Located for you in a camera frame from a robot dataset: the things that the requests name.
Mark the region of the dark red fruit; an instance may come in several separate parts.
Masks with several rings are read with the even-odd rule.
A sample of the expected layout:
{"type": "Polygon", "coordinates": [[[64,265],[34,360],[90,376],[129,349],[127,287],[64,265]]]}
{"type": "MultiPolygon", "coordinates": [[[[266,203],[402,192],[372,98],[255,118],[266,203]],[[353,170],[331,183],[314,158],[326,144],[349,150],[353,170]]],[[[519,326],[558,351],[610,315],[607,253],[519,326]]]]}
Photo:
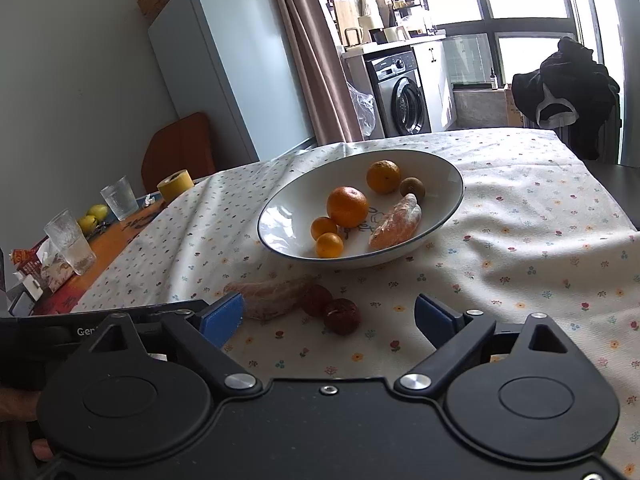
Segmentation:
{"type": "Polygon", "coordinates": [[[356,332],[359,327],[361,314],[356,304],[352,301],[345,298],[337,298],[324,307],[323,322],[332,333],[348,336],[356,332]]]}
{"type": "Polygon", "coordinates": [[[323,286],[310,285],[299,299],[299,307],[312,318],[323,318],[326,306],[333,301],[332,294],[323,286]]]}

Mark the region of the peeled orange mandarin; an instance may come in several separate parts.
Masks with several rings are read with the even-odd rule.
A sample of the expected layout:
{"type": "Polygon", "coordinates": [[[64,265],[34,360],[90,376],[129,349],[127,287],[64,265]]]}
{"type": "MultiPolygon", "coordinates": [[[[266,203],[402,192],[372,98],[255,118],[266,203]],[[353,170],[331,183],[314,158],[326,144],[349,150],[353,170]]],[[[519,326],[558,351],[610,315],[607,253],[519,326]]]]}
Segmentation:
{"type": "Polygon", "coordinates": [[[422,219],[422,208],[413,193],[405,195],[385,215],[369,238],[371,250],[382,250],[405,243],[413,237],[422,219]]]}

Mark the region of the small kumquat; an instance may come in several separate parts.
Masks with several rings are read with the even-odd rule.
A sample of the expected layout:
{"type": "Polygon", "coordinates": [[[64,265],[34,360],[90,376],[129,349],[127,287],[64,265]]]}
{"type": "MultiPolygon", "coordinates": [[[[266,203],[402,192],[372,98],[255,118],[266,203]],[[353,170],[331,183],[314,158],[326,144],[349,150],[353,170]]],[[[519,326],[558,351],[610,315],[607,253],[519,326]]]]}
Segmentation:
{"type": "Polygon", "coordinates": [[[317,238],[314,250],[319,258],[338,258],[343,253],[344,242],[336,233],[323,233],[317,238]]]}
{"type": "Polygon", "coordinates": [[[337,234],[338,226],[329,217],[315,218],[310,226],[310,234],[314,240],[318,240],[323,234],[337,234]]]}

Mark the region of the brown longan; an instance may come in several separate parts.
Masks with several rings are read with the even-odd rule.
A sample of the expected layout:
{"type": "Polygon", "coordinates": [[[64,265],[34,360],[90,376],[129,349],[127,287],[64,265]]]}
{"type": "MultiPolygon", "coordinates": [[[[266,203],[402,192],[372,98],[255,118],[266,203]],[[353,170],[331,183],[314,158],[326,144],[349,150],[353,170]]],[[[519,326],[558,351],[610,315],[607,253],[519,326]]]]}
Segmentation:
{"type": "Polygon", "coordinates": [[[400,182],[399,193],[402,196],[412,194],[416,198],[416,201],[420,203],[425,196],[425,186],[420,179],[408,177],[400,182]]]}

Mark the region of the large orange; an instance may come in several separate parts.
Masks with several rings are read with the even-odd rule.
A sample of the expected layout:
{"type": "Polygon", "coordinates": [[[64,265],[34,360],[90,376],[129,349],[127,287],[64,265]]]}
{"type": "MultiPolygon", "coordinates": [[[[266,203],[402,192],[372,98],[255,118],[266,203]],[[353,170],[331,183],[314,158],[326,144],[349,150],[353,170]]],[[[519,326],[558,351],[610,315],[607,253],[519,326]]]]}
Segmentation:
{"type": "Polygon", "coordinates": [[[326,199],[326,213],[342,228],[353,229],[367,220],[369,202],[358,188],[334,188],[326,199]]]}

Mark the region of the white kitchen cabinet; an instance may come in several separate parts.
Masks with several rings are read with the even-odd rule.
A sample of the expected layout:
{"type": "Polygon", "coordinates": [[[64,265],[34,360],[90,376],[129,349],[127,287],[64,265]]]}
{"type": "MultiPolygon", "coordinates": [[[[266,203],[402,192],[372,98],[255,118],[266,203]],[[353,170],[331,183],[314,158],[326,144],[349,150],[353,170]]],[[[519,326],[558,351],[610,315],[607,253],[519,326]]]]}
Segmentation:
{"type": "Polygon", "coordinates": [[[457,112],[442,40],[416,44],[413,53],[418,64],[431,132],[447,131],[456,122],[457,112]]]}

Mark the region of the black kitchen shelf rack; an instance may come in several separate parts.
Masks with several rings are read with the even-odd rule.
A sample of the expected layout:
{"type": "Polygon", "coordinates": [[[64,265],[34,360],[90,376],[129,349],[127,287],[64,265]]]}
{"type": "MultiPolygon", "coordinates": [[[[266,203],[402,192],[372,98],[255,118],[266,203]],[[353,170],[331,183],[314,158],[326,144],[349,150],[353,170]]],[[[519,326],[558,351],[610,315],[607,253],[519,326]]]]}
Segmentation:
{"type": "Polygon", "coordinates": [[[390,0],[390,5],[395,23],[402,26],[410,37],[427,35],[430,29],[427,0],[390,0]]]}

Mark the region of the floral tissue box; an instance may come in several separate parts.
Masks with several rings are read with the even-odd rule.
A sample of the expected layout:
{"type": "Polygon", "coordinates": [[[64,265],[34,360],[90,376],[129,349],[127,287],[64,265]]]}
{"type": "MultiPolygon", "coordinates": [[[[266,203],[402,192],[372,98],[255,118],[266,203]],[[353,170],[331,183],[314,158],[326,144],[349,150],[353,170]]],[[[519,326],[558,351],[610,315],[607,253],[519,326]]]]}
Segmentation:
{"type": "Polygon", "coordinates": [[[72,276],[73,268],[68,264],[50,238],[46,238],[36,251],[41,263],[40,276],[50,292],[59,290],[72,276]]]}

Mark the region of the clear glass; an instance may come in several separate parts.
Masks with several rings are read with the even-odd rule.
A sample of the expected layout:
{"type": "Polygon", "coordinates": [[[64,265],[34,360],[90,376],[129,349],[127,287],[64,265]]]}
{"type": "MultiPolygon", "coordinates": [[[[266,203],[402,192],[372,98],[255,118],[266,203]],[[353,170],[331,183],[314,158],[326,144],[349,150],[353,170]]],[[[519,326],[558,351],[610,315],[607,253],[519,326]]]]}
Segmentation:
{"type": "Polygon", "coordinates": [[[96,263],[96,255],[84,232],[67,209],[50,220],[44,227],[44,232],[77,275],[86,274],[96,263]]]}
{"type": "Polygon", "coordinates": [[[125,221],[139,210],[134,190],[126,177],[102,188],[101,195],[118,221],[125,221]]]}

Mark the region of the floral white tablecloth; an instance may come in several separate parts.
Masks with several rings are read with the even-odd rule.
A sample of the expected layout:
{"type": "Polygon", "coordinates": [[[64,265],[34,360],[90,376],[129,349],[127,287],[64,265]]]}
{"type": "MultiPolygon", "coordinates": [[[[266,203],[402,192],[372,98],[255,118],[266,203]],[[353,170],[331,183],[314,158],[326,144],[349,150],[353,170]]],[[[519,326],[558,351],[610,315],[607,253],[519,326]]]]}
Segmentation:
{"type": "MultiPolygon", "coordinates": [[[[465,130],[371,142],[449,160],[465,191],[458,211],[415,252],[362,270],[318,271],[362,322],[340,337],[302,312],[247,321],[226,345],[262,380],[397,377],[427,356],[413,322],[420,294],[519,323],[544,312],[614,388],[622,412],[606,459],[639,474],[639,234],[605,187],[551,132],[465,130]]],[[[213,301],[231,284],[306,274],[262,246],[257,219],[279,188],[361,144],[226,170],[192,188],[138,235],[82,296],[83,311],[213,301]]]]}

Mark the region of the cardboard box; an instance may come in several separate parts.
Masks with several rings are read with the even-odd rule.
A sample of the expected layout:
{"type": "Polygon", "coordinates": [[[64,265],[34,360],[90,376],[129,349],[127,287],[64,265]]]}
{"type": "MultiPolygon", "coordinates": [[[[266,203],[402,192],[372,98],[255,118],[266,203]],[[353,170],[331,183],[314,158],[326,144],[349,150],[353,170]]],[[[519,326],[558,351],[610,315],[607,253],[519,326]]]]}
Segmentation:
{"type": "Polygon", "coordinates": [[[523,114],[515,105],[512,87],[507,84],[504,87],[504,97],[506,98],[506,122],[509,127],[524,127],[523,114]]]}

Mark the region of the white plastic bag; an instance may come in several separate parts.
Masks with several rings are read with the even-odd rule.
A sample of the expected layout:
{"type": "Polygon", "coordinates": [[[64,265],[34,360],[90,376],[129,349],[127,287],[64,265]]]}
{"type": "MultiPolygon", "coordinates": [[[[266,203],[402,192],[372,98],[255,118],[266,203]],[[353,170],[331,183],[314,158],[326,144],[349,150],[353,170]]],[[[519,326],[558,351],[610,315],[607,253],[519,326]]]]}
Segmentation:
{"type": "Polygon", "coordinates": [[[358,126],[364,140],[368,140],[376,126],[375,99],[372,94],[360,92],[350,82],[347,84],[358,126]]]}

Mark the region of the black clothing on chair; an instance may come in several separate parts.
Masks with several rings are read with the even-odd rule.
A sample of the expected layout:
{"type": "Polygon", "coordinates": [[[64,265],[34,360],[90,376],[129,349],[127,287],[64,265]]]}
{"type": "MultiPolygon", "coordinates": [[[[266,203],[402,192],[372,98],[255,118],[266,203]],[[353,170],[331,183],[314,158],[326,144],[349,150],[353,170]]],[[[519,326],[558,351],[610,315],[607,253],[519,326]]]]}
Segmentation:
{"type": "Polygon", "coordinates": [[[620,116],[620,85],[592,55],[593,50],[563,37],[536,70],[514,75],[511,84],[524,118],[559,133],[576,156],[587,160],[601,157],[606,124],[620,116]]]}

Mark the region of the white refrigerator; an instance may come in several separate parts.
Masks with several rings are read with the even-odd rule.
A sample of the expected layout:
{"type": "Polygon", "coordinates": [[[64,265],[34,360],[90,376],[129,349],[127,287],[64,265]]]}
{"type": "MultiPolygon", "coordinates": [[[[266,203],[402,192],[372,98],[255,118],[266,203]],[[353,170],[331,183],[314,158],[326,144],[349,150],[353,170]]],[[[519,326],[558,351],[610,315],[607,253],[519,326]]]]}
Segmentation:
{"type": "Polygon", "coordinates": [[[149,37],[178,116],[207,116],[217,168],[314,144],[276,0],[169,0],[149,37]]]}

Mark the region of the wooden cutting board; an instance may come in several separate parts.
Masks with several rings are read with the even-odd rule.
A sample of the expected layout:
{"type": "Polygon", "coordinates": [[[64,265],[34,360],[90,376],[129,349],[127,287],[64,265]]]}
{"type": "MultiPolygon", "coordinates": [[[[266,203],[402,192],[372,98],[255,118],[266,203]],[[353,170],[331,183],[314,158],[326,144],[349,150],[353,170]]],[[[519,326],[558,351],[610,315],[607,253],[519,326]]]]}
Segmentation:
{"type": "Polygon", "coordinates": [[[350,0],[333,0],[333,9],[342,45],[347,48],[360,44],[362,31],[354,4],[350,0]]]}

